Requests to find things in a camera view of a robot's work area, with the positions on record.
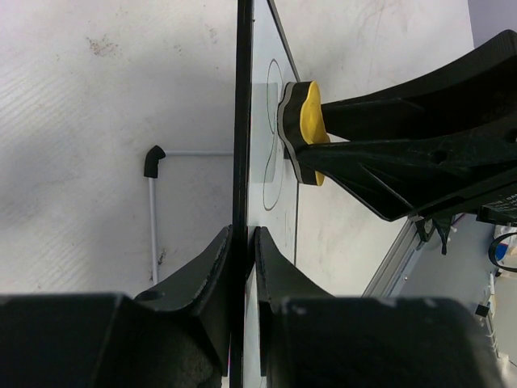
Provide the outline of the yellow bone-shaped eraser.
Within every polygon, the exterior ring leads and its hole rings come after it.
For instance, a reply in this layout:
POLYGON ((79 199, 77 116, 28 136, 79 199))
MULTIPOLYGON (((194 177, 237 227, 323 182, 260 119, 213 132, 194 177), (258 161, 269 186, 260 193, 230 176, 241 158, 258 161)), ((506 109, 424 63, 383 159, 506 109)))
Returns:
POLYGON ((297 181, 322 186, 325 176, 298 160, 305 147, 330 141, 322 115, 320 89, 315 81, 287 83, 278 106, 277 130, 297 181))

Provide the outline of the small black-framed whiteboard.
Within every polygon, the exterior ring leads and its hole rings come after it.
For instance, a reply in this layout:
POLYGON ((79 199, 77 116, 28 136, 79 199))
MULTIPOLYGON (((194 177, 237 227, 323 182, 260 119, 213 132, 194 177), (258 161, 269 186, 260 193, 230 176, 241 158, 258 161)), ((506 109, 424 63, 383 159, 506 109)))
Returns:
POLYGON ((277 108, 287 84, 299 78, 276 4, 238 2, 230 260, 232 387, 266 386, 260 370, 256 228, 266 226, 284 256, 296 259, 299 186, 278 134, 277 108))

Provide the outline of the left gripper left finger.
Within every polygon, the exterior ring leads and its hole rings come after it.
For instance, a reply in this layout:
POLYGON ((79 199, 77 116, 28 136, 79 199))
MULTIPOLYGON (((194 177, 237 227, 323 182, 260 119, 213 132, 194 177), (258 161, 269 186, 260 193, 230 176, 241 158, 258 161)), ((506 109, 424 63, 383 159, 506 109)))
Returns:
POLYGON ((194 259, 135 301, 185 327, 215 366, 228 374, 229 261, 233 230, 225 226, 194 259))

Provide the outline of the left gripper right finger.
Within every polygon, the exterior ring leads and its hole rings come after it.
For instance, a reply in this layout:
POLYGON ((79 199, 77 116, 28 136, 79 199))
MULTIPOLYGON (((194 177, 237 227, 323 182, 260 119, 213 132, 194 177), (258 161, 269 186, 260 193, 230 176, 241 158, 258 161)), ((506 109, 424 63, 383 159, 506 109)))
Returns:
POLYGON ((330 294, 311 281, 276 246, 269 229, 257 227, 253 234, 258 289, 258 324, 261 375, 271 376, 273 316, 286 297, 328 297, 330 294))

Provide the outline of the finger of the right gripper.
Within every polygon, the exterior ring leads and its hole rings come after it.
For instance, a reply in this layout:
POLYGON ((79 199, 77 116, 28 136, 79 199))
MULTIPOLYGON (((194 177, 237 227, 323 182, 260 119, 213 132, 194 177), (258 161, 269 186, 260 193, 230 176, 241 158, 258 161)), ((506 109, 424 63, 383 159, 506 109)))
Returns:
POLYGON ((516 127, 485 125, 424 140, 311 145, 299 161, 386 221, 474 213, 516 219, 516 127))
POLYGON ((438 137, 516 113, 516 33, 505 30, 463 57, 388 89, 322 105, 338 137, 438 137))

